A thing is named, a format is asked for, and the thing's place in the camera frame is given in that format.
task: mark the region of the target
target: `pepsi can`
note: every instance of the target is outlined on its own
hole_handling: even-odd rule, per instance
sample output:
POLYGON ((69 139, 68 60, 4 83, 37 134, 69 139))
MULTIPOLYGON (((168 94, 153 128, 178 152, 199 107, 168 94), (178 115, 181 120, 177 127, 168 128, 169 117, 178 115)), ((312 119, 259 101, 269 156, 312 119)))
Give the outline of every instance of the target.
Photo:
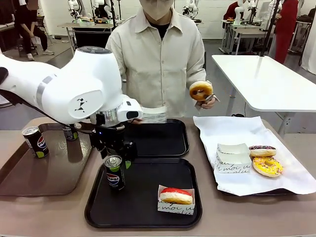
POLYGON ((78 138, 78 132, 74 124, 70 124, 70 126, 71 127, 63 127, 64 135, 67 141, 74 141, 78 138))
POLYGON ((105 158, 108 183, 111 188, 121 190, 125 187, 124 171, 121 166, 122 158, 120 156, 109 156, 105 158))
POLYGON ((22 135, 36 158, 48 155, 48 147, 38 127, 28 127, 22 131, 22 135))

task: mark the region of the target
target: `white wax paper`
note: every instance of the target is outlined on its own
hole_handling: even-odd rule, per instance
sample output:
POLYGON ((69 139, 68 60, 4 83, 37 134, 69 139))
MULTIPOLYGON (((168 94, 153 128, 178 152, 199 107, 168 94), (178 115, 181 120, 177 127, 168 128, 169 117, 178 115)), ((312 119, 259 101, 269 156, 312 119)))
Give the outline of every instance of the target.
POLYGON ((283 174, 270 178, 259 174, 253 167, 249 173, 227 174, 214 169, 217 189, 238 196, 287 189, 296 194, 316 192, 316 180, 282 142, 266 129, 260 117, 194 117, 200 129, 208 160, 214 168, 217 144, 247 146, 267 145, 276 148, 275 159, 283 165, 283 174))

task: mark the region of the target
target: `black tray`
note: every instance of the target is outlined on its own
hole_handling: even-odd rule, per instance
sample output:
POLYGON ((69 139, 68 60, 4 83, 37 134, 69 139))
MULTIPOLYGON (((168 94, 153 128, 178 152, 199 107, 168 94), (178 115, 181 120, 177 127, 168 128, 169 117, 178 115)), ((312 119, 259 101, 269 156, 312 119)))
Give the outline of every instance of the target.
POLYGON ((136 142, 138 157, 178 158, 190 149, 186 126, 177 119, 131 124, 125 131, 125 139, 136 142))
MULTIPOLYGON (((216 182, 215 175, 214 175, 214 169, 213 169, 213 167, 211 165, 211 162, 209 162, 209 160, 208 160, 208 163, 209 163, 209 166, 211 167, 211 169, 213 171, 212 174, 213 174, 213 177, 214 177, 214 181, 216 182)), ((224 191, 220 191, 220 192, 222 194, 227 195, 227 196, 236 196, 235 194, 230 194, 230 193, 227 193, 227 192, 224 192, 224 191)), ((252 194, 252 195, 249 195, 249 196, 283 196, 283 195, 296 195, 296 193, 293 193, 293 192, 291 192, 291 191, 289 191, 287 189, 275 189, 275 190, 271 190, 271 191, 264 192, 264 193, 252 194)))
POLYGON ((124 171, 126 185, 113 191, 102 165, 85 208, 96 228, 189 228, 201 218, 202 205, 194 167, 180 158, 139 158, 124 171), (195 190, 193 215, 157 211, 158 186, 195 190))

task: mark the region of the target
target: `floor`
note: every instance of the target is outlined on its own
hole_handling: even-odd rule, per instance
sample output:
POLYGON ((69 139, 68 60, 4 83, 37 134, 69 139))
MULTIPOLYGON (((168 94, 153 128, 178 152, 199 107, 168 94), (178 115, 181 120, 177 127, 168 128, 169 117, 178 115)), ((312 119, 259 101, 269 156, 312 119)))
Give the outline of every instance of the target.
MULTIPOLYGON (((65 51, 65 47, 68 44, 56 43, 54 45, 55 51, 62 51, 59 55, 56 54, 55 57, 47 61, 48 64, 54 65, 58 68, 65 66, 72 58, 72 52, 70 49, 65 51)), ((231 85, 225 78, 223 73, 218 69, 218 67, 213 62, 211 55, 222 54, 218 49, 220 46, 220 41, 205 41, 205 50, 207 53, 206 60, 206 72, 207 79, 213 83, 213 87, 216 96, 221 100, 216 106, 211 110, 203 110, 200 113, 193 107, 192 100, 187 93, 186 105, 187 113, 186 117, 192 116, 224 116, 229 100, 229 93, 231 90, 231 85)), ((290 69, 301 74, 310 81, 316 83, 316 75, 313 75, 298 66, 299 57, 294 55, 288 55, 285 65, 290 69)), ((235 105, 233 108, 233 113, 246 114, 247 117, 261 116, 261 118, 268 121, 275 130, 278 130, 281 119, 275 113, 261 113, 250 109, 245 101, 240 95, 237 95, 235 105)), ((41 117, 42 114, 30 109, 24 105, 11 106, 7 108, 0 109, 0 130, 20 130, 23 128, 30 120, 34 118, 41 117)), ((294 121, 291 124, 289 130, 290 133, 316 133, 316 113, 301 113, 297 114, 294 121)))
MULTIPOLYGON (((34 59, 37 62, 46 63, 47 61, 49 61, 49 60, 55 58, 56 56, 60 55, 61 53, 65 52, 69 48, 70 48, 69 43, 62 43, 62 41, 59 39, 50 38, 48 40, 48 48, 47 49, 54 52, 55 55, 42 55, 43 48, 39 44, 36 44, 36 51, 38 52, 38 55, 36 55, 35 51, 33 51, 32 54, 34 56, 34 59)), ((15 60, 28 62, 28 58, 27 58, 26 54, 22 51, 22 53, 21 53, 22 57, 20 57, 19 51, 17 49, 9 50, 9 51, 5 52, 4 55, 9 57, 9 58, 13 58, 15 60)))

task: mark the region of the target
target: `donut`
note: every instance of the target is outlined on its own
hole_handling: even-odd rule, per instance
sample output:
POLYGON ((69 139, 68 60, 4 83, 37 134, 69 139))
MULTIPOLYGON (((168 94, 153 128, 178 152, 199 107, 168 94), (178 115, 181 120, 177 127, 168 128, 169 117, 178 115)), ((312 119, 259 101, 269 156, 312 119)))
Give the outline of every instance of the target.
POLYGON ((175 203, 175 204, 192 204, 192 195, 187 191, 175 188, 165 188, 160 194, 161 201, 175 203))
POLYGON ((249 150, 252 157, 273 157, 277 153, 277 150, 270 146, 252 146, 249 150))
POLYGON ((212 83, 199 80, 194 82, 190 88, 190 96, 196 101, 205 101, 208 96, 213 94, 212 83))
POLYGON ((283 166, 273 157, 255 157, 252 166, 259 174, 272 178, 283 173, 283 166))

